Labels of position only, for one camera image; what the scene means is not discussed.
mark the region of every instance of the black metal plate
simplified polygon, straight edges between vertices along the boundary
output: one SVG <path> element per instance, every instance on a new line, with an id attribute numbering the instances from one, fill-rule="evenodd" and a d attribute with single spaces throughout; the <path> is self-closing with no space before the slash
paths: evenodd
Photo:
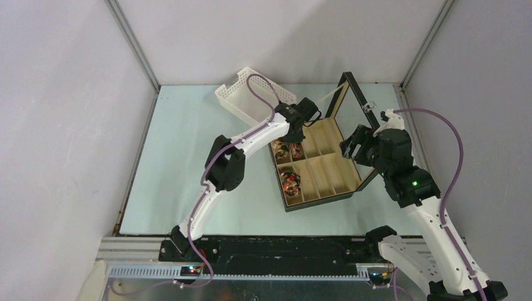
<path id="1" fill-rule="evenodd" d="M 216 274 L 277 276 L 357 275 L 356 263 L 386 262 L 363 236 L 204 236 L 196 243 Z"/>

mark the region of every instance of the black box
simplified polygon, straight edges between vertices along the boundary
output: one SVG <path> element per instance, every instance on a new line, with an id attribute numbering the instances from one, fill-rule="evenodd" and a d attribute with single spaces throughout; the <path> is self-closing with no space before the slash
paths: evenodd
<path id="1" fill-rule="evenodd" d="M 349 137 L 358 124 L 377 129 L 379 122 L 351 72 L 342 74 L 338 87 L 341 88 L 332 96 L 325 117 L 303 128 L 305 139 L 301 144 L 301 158 L 294 159 L 290 154 L 277 160 L 272 147 L 274 142 L 269 145 L 286 212 L 350 198 L 376 176 L 373 168 L 343 158 L 339 143 Z M 300 175 L 299 195 L 283 193 L 280 174 L 284 171 Z"/>

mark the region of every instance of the white wall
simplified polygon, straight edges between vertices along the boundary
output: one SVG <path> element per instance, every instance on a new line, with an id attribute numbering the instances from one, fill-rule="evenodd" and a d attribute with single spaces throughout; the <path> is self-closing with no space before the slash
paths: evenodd
<path id="1" fill-rule="evenodd" d="M 0 300 L 73 300 L 154 91 L 104 1 L 3 1 L 0 28 Z"/>
<path id="2" fill-rule="evenodd" d="M 448 117 L 465 146 L 449 211 L 476 262 L 503 281 L 508 300 L 529 300 L 532 269 L 532 5 L 458 1 L 422 62 L 412 107 Z M 442 122 L 418 116 L 435 178 L 446 189 L 458 150 Z"/>
<path id="3" fill-rule="evenodd" d="M 120 1 L 162 84 L 399 82 L 444 0 Z"/>

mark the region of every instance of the light blue table surface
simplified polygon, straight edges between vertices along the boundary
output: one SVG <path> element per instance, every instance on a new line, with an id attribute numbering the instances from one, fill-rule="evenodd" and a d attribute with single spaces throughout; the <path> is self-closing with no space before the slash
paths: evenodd
<path id="1" fill-rule="evenodd" d="M 200 177 L 214 139 L 249 126 L 226 111 L 219 86 L 163 86 L 142 150 L 120 233 L 166 234 L 190 213 L 200 195 Z M 320 99 L 336 85 L 283 85 L 297 99 Z M 398 108 L 392 84 L 361 84 L 378 112 Z M 327 103 L 322 103 L 323 114 Z M 363 235 L 387 224 L 402 235 L 419 230 L 374 179 L 352 198 L 286 213 L 268 147 L 248 159 L 245 178 L 217 199 L 209 235 Z"/>

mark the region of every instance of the white plastic basket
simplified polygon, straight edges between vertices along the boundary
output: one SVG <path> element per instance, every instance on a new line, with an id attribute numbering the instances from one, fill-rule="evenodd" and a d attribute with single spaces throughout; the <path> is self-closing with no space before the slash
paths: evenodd
<path id="1" fill-rule="evenodd" d="M 222 107 L 226 108 L 229 112 L 233 113 L 233 115 L 252 127 L 270 115 L 270 109 L 253 96 L 246 85 L 247 77 L 254 73 L 260 74 L 259 72 L 246 67 L 237 73 L 238 80 L 236 83 L 232 84 L 229 88 L 222 85 L 215 91 L 216 97 L 218 97 Z M 282 88 L 271 80 L 270 83 L 274 86 L 281 102 L 289 105 L 297 102 L 293 93 L 288 92 L 288 90 Z M 255 93 L 259 94 L 273 107 L 277 106 L 278 101 L 274 92 L 263 79 L 252 77 L 250 79 L 250 85 Z"/>

